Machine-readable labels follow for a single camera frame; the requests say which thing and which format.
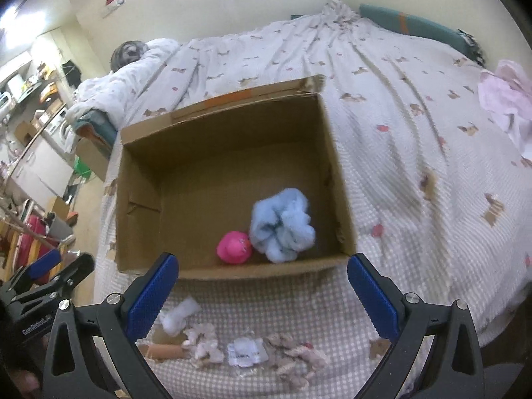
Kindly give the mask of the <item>grey knitted hat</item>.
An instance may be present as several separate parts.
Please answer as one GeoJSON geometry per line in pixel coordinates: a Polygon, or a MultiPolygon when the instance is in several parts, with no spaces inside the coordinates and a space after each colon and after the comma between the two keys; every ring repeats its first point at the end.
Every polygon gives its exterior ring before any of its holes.
{"type": "Polygon", "coordinates": [[[147,50],[148,45],[145,42],[127,41],[122,43],[112,53],[110,59],[111,70],[116,72],[132,62],[139,61],[147,50]]]}

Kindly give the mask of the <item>beige lace-trimmed scrunchie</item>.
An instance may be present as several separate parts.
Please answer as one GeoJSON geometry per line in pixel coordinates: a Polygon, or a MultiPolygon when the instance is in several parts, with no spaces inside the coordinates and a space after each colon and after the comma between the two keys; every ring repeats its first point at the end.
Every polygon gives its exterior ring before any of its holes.
{"type": "Polygon", "coordinates": [[[295,340],[290,334],[272,333],[264,340],[268,365],[280,381],[302,391],[330,364],[330,357],[309,342],[295,340]]]}

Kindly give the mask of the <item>brown cardboard box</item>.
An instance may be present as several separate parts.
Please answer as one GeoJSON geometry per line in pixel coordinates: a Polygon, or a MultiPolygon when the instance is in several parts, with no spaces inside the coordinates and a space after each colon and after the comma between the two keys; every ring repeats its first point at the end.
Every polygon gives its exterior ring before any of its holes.
{"type": "Polygon", "coordinates": [[[183,279],[279,277],[331,268],[355,253],[340,157],[321,98],[323,76],[262,85],[132,124],[121,132],[116,255],[122,272],[171,253],[183,279]],[[308,199],[312,248],[274,264],[217,255],[247,231],[252,207],[285,188],[308,199]]]}

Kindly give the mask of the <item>pink crumpled cloth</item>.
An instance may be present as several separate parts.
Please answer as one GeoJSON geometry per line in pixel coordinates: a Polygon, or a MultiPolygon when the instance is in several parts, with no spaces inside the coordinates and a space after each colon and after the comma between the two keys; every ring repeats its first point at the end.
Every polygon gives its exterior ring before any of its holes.
{"type": "Polygon", "coordinates": [[[525,160],[531,160],[531,79],[515,61],[500,60],[483,70],[478,84],[480,106],[509,136],[525,160]]]}

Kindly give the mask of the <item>wooden chair with red cushion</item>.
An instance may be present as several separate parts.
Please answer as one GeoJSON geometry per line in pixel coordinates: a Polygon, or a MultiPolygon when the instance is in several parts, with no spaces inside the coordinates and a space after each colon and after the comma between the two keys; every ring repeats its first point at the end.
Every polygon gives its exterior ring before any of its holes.
{"type": "Polygon", "coordinates": [[[76,238],[57,240],[47,235],[42,216],[33,202],[26,205],[23,215],[17,215],[5,197],[1,198],[1,282],[8,280],[19,268],[27,267],[57,249],[61,260],[36,279],[36,285],[49,282],[62,268],[74,261],[79,252],[72,250],[76,238]]]}

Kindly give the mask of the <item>teal pillow with orange stripe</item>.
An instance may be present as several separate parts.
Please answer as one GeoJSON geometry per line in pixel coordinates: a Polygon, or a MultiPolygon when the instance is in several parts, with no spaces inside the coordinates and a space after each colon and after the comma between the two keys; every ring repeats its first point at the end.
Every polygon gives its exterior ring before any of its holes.
{"type": "Polygon", "coordinates": [[[453,30],[426,18],[376,5],[360,5],[360,15],[394,33],[447,44],[481,67],[485,66],[486,59],[480,44],[470,33],[463,30],[453,30]]]}

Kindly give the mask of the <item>green bag on floor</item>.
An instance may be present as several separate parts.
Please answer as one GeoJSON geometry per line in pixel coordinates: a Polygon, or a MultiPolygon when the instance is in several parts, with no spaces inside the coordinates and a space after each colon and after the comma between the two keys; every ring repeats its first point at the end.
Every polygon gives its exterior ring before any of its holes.
{"type": "Polygon", "coordinates": [[[87,182],[92,177],[92,170],[86,163],[80,159],[79,156],[76,156],[74,162],[74,172],[72,181],[73,182],[87,182]]]}

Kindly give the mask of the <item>dog-print checked bedspread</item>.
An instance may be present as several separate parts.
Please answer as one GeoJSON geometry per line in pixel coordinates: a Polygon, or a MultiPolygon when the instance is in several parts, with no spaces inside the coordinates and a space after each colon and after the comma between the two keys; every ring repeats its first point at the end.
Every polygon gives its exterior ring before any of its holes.
{"type": "MultiPolygon", "coordinates": [[[[67,113],[76,123],[99,110],[117,130],[95,258],[98,299],[149,269],[122,272],[115,262],[122,130],[221,95],[320,75],[355,253],[428,304],[466,302],[482,345],[507,328],[531,289],[531,163],[481,108],[474,61],[443,43],[385,30],[335,0],[317,15],[248,33],[147,45],[139,61],[83,82],[67,113]]],[[[279,277],[179,274],[165,303],[172,309],[192,296],[201,310],[190,325],[213,323],[219,348],[272,333],[311,343],[330,364],[308,389],[280,381],[268,363],[236,371],[182,358],[152,370],[175,398],[354,397],[381,346],[347,260],[279,277]]]]}

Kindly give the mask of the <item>red white wall hook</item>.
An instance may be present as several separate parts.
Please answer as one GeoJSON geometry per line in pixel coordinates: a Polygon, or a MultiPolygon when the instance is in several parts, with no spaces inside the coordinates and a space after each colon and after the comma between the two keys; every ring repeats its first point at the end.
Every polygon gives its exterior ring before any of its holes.
{"type": "Polygon", "coordinates": [[[118,10],[124,3],[125,0],[105,0],[105,6],[102,10],[102,18],[107,18],[109,15],[118,10]]]}

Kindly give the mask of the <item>cream floral scrunchie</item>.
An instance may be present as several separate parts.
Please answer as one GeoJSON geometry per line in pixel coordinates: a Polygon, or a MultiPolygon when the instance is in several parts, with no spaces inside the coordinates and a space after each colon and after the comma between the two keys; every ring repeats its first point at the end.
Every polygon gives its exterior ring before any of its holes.
{"type": "Polygon", "coordinates": [[[186,339],[181,348],[186,351],[193,367],[220,365],[224,362],[224,352],[219,348],[213,323],[193,324],[184,329],[183,334],[186,339]]]}

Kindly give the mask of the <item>white washing machine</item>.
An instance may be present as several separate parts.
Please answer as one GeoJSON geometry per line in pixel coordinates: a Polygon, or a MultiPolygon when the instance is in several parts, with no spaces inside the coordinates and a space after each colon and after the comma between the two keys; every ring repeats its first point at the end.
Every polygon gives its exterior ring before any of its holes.
{"type": "Polygon", "coordinates": [[[37,109],[34,113],[33,123],[38,130],[44,129],[42,136],[52,147],[71,156],[75,151],[77,135],[66,119],[67,111],[68,108],[65,105],[53,113],[37,109]]]}

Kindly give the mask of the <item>light blue fluffy scrunchie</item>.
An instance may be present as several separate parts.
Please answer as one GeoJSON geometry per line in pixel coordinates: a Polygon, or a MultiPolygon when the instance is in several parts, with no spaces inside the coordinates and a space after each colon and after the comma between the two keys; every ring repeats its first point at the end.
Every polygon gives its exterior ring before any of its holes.
{"type": "Polygon", "coordinates": [[[308,199],[296,188],[285,188],[252,207],[252,246],[274,264],[292,262],[315,245],[308,199]]]}

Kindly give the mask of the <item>clear bag with label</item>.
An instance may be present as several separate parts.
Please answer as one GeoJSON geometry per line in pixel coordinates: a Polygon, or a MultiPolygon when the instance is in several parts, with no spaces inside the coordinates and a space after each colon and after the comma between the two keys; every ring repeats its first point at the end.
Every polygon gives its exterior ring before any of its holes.
{"type": "Polygon", "coordinates": [[[269,360],[261,338],[242,337],[227,345],[228,364],[239,368],[261,365],[269,360]]]}

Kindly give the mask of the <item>pink rubber duck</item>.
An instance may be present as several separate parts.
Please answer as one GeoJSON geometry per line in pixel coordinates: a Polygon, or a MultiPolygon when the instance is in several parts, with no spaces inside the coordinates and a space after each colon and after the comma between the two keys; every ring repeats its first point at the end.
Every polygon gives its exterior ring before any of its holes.
{"type": "Polygon", "coordinates": [[[226,264],[245,263],[252,255],[252,244],[248,234],[240,231],[228,232],[218,243],[216,255],[226,264]]]}

